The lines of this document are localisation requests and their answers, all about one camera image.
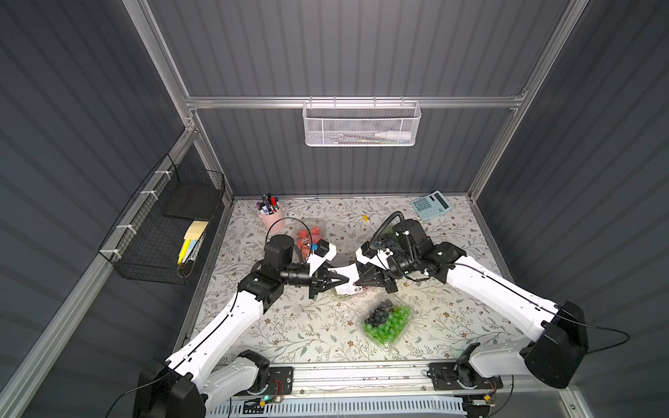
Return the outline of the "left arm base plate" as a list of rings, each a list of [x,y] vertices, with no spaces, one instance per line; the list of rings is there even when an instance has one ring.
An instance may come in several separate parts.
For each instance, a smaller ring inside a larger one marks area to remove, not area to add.
[[[294,383],[293,367],[271,366],[266,384],[259,389],[240,391],[235,396],[291,395]]]

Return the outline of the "white sticker sheet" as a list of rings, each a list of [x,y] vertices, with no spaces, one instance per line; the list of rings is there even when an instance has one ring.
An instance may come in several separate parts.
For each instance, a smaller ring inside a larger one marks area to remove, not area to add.
[[[360,294],[360,293],[365,289],[365,287],[356,285],[356,283],[358,282],[358,280],[360,280],[360,273],[359,273],[359,271],[358,271],[358,267],[357,267],[357,265],[356,265],[355,263],[354,263],[354,264],[350,264],[350,265],[355,265],[355,278],[354,278],[354,279],[347,279],[347,278],[346,278],[346,279],[348,280],[347,282],[353,283],[353,284],[355,285],[355,294],[338,294],[338,296],[341,296],[341,297],[347,297],[347,296],[352,296],[352,295]]]

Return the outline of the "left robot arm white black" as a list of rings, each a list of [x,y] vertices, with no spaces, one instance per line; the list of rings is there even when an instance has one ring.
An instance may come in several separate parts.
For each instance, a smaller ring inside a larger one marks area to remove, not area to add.
[[[244,277],[223,310],[189,343],[139,376],[135,417],[204,417],[243,391],[260,393],[268,384],[269,361],[251,350],[229,365],[219,361],[284,293],[285,287],[306,287],[308,296],[359,280],[356,264],[335,268],[336,246],[320,240],[306,262],[295,264],[301,251],[285,234],[273,236],[264,257]]]

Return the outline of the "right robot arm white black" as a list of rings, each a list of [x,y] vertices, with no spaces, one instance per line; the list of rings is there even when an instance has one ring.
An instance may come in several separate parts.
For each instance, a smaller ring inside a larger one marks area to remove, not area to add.
[[[434,243],[415,219],[394,212],[355,252],[360,287],[397,291],[397,281],[417,273],[478,299],[522,334],[510,343],[471,343],[456,359],[461,387],[474,389],[498,376],[533,376],[563,389],[589,351],[583,310],[557,304],[494,274],[450,243]]]

